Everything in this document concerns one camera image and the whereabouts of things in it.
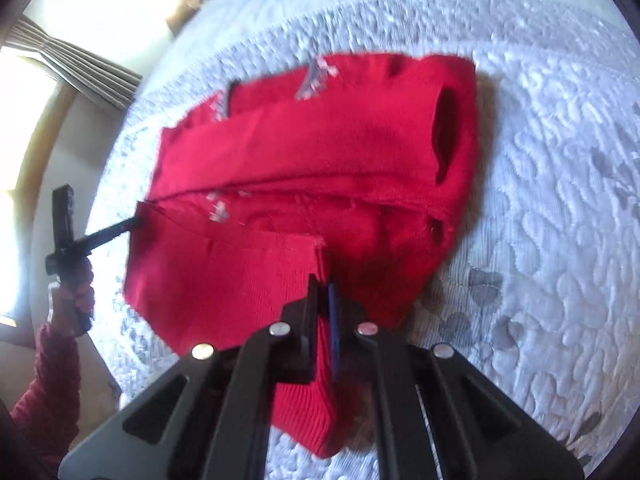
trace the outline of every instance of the white quilt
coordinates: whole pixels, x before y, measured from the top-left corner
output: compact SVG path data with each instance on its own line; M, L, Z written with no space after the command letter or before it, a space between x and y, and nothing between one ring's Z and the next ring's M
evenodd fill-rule
M452 343L590 472L640 404L640 45L610 0L211 0L140 92L88 231L133 213L160 128L212 90L365 50L459 54L479 75L476 189L409 339ZM126 254L94 253L91 336L130 398L175 357L122 300ZM376 468L366 409L330 460L271 432L274 480Z

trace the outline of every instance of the wooden window frame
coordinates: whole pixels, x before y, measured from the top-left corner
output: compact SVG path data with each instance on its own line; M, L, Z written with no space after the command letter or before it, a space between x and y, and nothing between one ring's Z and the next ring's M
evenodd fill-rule
M39 69L44 70L48 75L56 79L57 86L31 134L31 139L20 166L15 189L10 192L14 201L14 230L18 248L20 282L15 306L10 315L16 326L0 323L0 341L17 346L35 348L30 304L31 264L44 265L44 262L31 261L33 221L42 179L47 169L51 152L69 108L78 95L78 90L62 81L44 63L33 59L24 59L28 62L37 63Z

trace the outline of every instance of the white wall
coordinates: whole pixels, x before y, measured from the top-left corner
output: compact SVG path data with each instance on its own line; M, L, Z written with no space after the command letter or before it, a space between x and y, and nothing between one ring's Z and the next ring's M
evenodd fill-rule
M105 162L120 129L122 118L101 110L82 94L74 100L60 130L44 174L34 219L31 246L30 301L34 329L47 320L47 285L44 257L52 251L51 191L71 184L76 193L74 229L82 235L89 218ZM82 367L81 436L93 431L114 412L112 381L91 339L79 340ZM0 398L10 409L33 378L34 352L0 343Z
M177 0L32 0L24 11L50 36L145 76L173 37L164 21Z

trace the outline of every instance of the bright window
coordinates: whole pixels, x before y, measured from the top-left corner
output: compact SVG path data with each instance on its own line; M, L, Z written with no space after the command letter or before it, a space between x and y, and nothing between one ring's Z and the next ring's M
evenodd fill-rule
M14 200L18 174L31 135L57 82L45 70L18 56L0 52L0 323L12 324L20 269L15 237Z

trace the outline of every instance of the human hand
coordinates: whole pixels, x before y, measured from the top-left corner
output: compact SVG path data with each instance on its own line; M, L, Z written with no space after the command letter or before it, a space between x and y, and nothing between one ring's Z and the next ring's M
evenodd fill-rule
M76 267L71 280L49 285L49 321L55 332L64 337L77 337L79 333L76 309L89 315L94 311L94 273L91 262L85 258Z

